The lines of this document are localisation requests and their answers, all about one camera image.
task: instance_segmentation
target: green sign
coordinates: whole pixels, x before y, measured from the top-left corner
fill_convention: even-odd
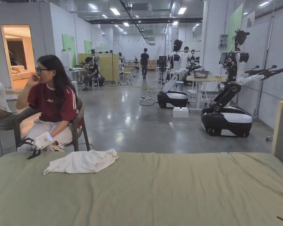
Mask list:
[[[92,41],[84,40],[84,44],[85,44],[85,53],[91,53]]]
[[[235,36],[236,36],[235,31],[237,29],[241,29],[242,14],[243,14],[243,3],[230,16],[230,20],[228,24],[228,52],[234,50],[233,48],[235,46]]]
[[[62,34],[62,40],[63,49],[65,49],[65,52],[70,53],[71,66],[74,67],[77,64],[75,56],[75,37]]]

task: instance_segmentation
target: metal bowl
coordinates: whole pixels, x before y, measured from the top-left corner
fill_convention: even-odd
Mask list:
[[[207,78],[209,71],[193,71],[195,78]]]

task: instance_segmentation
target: black-framed glasses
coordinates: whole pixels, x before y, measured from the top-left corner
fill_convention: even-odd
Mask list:
[[[49,69],[41,69],[41,68],[38,68],[38,67],[35,67],[35,68],[36,68],[36,72],[37,72],[38,74],[41,74],[42,71],[51,71],[51,70],[49,70]]]

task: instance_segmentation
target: gray polished floor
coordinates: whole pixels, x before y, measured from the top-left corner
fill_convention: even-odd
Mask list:
[[[100,90],[79,90],[85,105],[85,123],[90,143],[95,150],[115,149],[117,152],[207,153],[207,152],[270,152],[271,142],[265,139],[272,131],[262,122],[254,121],[248,138],[211,137],[202,128],[200,112],[190,111],[189,118],[173,118],[172,109],[158,104],[142,106],[140,97],[159,91],[157,75],[149,72],[147,79],[133,78],[132,85],[105,85]],[[150,105],[153,101],[143,101]],[[14,110],[14,102],[9,102]],[[22,125],[23,134],[33,123]],[[13,131],[3,131],[5,153],[15,151]],[[86,150],[84,144],[80,150]]]

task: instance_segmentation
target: doorway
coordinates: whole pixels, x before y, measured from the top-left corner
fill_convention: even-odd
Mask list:
[[[1,26],[8,72],[13,91],[21,91],[35,70],[29,25]]]

